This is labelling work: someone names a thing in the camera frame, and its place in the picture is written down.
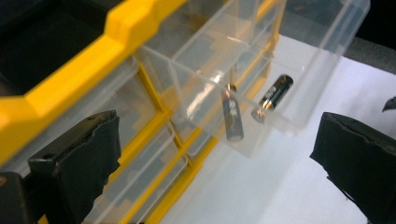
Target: white table surface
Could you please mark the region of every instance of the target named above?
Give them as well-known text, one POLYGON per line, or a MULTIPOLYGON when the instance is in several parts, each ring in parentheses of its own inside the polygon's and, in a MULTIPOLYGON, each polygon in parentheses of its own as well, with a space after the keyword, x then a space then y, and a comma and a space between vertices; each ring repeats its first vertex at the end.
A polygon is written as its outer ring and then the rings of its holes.
POLYGON ((219 143, 162 223, 365 224, 359 208, 309 158, 324 111, 358 119, 396 137, 396 76, 342 58, 306 129, 297 137, 270 133, 248 158, 219 143))

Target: plastic drawer organizer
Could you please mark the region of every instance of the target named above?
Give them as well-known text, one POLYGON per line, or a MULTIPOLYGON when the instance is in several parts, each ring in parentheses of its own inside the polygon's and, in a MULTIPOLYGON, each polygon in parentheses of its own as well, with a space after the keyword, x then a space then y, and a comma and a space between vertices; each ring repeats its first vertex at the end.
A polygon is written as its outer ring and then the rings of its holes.
POLYGON ((83 51, 25 94, 0 97, 0 170, 29 174, 32 154, 79 120, 115 109, 120 168, 84 222, 158 223, 218 140, 252 156, 273 128, 298 134, 368 7, 368 0, 118 3, 83 51), (293 84, 258 122, 251 112, 282 74, 293 84), (224 93, 239 105, 239 141, 225 134, 224 93))

